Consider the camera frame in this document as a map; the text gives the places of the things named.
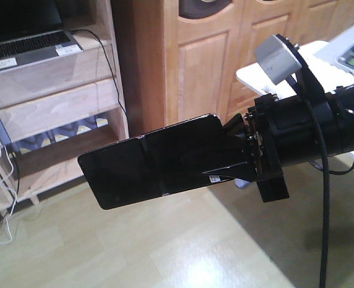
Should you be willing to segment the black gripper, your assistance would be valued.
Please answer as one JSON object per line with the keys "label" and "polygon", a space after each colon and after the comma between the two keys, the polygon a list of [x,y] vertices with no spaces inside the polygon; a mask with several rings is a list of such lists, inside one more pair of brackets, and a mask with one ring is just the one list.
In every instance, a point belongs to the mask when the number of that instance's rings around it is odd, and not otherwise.
{"label": "black gripper", "polygon": [[[283,176],[283,167],[320,158],[320,146],[310,113],[299,96],[275,100],[267,94],[254,100],[248,108],[250,133],[258,135],[251,151],[254,166],[249,161],[216,163],[204,161],[199,173],[208,178],[209,184],[241,179],[257,180],[264,202],[289,198]],[[223,139],[246,141],[244,118],[240,113],[223,125]]]}

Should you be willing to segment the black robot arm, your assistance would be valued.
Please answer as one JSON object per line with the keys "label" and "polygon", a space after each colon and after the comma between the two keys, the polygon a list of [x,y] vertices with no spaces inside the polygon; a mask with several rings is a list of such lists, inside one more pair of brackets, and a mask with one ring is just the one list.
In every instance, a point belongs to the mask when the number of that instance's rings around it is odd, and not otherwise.
{"label": "black robot arm", "polygon": [[328,156],[354,151],[354,85],[337,88],[308,110],[303,99],[255,99],[246,123],[236,115],[225,137],[204,154],[199,172],[256,182],[264,202],[289,198],[283,167],[320,158],[311,115],[319,122]]}

